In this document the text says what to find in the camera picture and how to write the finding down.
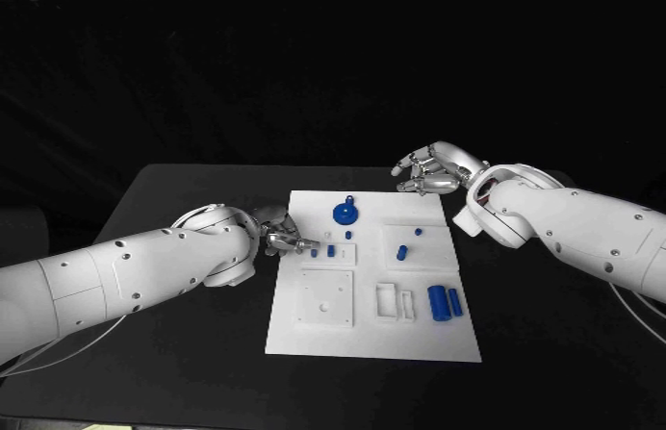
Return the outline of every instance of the blue cylinder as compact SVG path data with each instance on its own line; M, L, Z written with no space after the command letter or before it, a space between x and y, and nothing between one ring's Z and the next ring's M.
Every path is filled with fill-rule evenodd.
M447 291L444 286L430 286L427 288L427 295L430 297L433 319L436 321L448 321L451 319L451 310L448 308Z
M352 225L358 219L358 208L353 205L353 196L348 196L343 204L333 209L333 219L340 225Z
M454 315L463 316L461 301L459 300L459 291L448 289L448 298L451 299L451 308L454 309Z
M407 257L407 245L401 245L398 248L398 260L405 260Z

